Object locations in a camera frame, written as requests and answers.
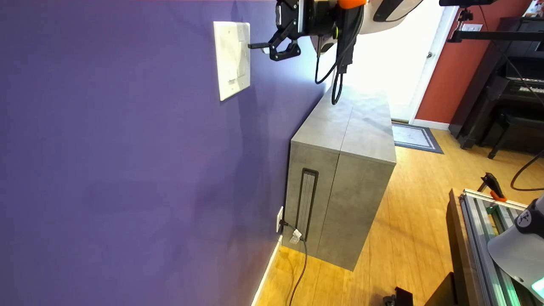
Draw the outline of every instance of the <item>wooden floor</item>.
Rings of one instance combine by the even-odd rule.
[[[444,155],[397,148],[398,164],[356,271],[308,259],[295,306],[378,306],[395,288],[414,293],[415,305],[425,305],[453,271],[446,230],[451,189],[476,191],[480,177],[492,172],[509,199],[531,203],[539,196],[510,189],[510,179],[531,160],[529,155],[500,152],[488,160],[488,148],[461,150],[448,131],[434,135]],[[529,169],[519,186],[544,186],[544,164]],[[303,259],[298,252],[279,249],[259,306],[288,305]]]

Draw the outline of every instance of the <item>black piano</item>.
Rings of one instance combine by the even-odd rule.
[[[504,19],[499,31],[544,33],[543,19]],[[461,148],[493,147],[504,111],[544,118],[544,41],[492,41],[451,123]],[[543,128],[517,128],[507,150],[544,150]]]

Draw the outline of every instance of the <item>electrical outlet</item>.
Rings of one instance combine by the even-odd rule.
[[[250,87],[250,24],[215,23],[220,101]]]
[[[283,233],[283,222],[284,222],[284,206],[281,206],[276,215],[276,233]]]
[[[465,33],[480,33],[483,28],[483,24],[463,24],[461,31]]]

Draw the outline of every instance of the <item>purple wall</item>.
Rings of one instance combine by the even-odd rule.
[[[2,306],[250,303],[322,87],[305,41],[220,104],[218,19],[274,4],[0,0]]]

